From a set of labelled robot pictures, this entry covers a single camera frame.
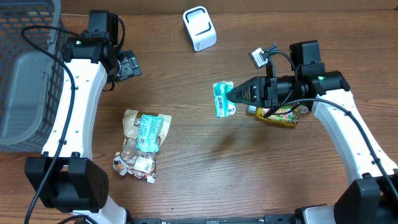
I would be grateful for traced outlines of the beige brown snack bag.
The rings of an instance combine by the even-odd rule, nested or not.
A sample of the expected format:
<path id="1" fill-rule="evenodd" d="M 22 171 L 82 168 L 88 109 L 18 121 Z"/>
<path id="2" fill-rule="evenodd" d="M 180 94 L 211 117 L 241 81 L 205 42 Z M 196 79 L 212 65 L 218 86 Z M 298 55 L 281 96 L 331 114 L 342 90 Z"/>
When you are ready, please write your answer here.
<path id="1" fill-rule="evenodd" d="M 113 168 L 121 176 L 130 174 L 138 179 L 153 184 L 156 179 L 156 159 L 158 152 L 142 152 L 136 148 L 141 116 L 149 114 L 163 119 L 158 140 L 160 146 L 169 132 L 172 117 L 161 113 L 143 113 L 138 110 L 126 110 L 123 117 L 124 142 L 121 150 L 115 153 Z"/>

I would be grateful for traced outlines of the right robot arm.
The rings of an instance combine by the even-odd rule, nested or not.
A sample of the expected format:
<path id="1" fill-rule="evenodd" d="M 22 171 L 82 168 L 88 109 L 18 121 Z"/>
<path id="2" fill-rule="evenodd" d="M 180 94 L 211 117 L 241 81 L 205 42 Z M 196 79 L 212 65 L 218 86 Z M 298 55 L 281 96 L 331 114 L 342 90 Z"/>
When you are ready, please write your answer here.
<path id="1" fill-rule="evenodd" d="M 397 164 L 381 149 L 354 102 L 350 86 L 339 71 L 328 72 L 316 40 L 298 42 L 285 57 L 294 72 L 278 77 L 273 56 L 276 45 L 250 53 L 254 77 L 228 92 L 227 98 L 265 108 L 276 114 L 283 106 L 305 105 L 329 134 L 345 167 L 349 186 L 333 205 L 311 205 L 291 215 L 269 215 L 266 223 L 396 223 Z"/>

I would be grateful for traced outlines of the teal wet wipes pack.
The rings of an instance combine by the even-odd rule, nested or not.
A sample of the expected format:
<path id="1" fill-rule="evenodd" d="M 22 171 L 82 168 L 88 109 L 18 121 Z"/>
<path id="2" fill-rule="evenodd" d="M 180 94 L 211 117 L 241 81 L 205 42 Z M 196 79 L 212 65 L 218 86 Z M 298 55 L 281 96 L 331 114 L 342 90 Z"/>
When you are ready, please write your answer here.
<path id="1" fill-rule="evenodd" d="M 137 137 L 136 148 L 142 152 L 158 152 L 159 143 L 157 142 L 163 119 L 159 116 L 144 114 L 141 116 L 139 124 L 139 134 Z"/>

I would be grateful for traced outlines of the yellow drink bottle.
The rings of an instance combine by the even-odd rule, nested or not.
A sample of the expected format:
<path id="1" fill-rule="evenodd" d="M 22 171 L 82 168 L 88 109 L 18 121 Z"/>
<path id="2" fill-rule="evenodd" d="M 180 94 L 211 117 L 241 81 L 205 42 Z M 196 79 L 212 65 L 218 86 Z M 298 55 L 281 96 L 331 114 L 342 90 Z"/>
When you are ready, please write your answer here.
<path id="1" fill-rule="evenodd" d="M 257 119 L 267 123 L 276 124 L 285 128 L 294 128 L 298 124 L 300 111 L 298 109 L 292 110 L 293 106 L 283 106 L 276 111 L 275 114 L 265 118 L 264 115 L 269 111 L 269 108 L 257 108 L 248 105 L 246 112 L 253 114 Z"/>

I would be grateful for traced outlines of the green lidded cup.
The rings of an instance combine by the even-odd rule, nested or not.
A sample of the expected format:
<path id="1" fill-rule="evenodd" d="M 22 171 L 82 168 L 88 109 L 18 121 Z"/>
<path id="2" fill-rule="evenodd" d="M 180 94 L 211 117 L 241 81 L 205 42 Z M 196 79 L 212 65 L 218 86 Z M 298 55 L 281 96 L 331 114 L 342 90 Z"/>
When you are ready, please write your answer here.
<path id="1" fill-rule="evenodd" d="M 298 107 L 298 110 L 300 111 L 301 114 L 305 114 L 309 112 L 309 109 L 306 105 L 300 105 Z"/>

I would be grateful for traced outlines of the teal tissue pack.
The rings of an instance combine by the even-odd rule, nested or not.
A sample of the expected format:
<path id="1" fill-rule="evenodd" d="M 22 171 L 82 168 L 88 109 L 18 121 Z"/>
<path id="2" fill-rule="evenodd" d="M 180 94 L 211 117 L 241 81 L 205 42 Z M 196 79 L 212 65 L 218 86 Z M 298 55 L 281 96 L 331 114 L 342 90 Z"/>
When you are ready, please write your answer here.
<path id="1" fill-rule="evenodd" d="M 236 104 L 227 99 L 227 93 L 233 88 L 233 82 L 221 81 L 213 84 L 215 115 L 217 118 L 225 118 L 236 113 Z"/>

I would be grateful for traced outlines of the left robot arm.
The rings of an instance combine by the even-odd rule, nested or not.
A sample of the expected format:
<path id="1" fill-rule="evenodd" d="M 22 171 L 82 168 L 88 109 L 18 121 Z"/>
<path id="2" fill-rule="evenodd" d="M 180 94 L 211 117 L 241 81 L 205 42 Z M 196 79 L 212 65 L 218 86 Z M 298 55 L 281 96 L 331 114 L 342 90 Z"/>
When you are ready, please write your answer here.
<path id="1" fill-rule="evenodd" d="M 25 174 L 33 201 L 81 223 L 131 223 L 131 214 L 109 196 L 107 173 L 93 162 L 93 127 L 106 84 L 136 77 L 141 68 L 123 50 L 123 20 L 106 10 L 89 13 L 87 30 L 68 33 L 60 57 L 63 88 L 51 133 L 41 155 L 29 157 Z"/>

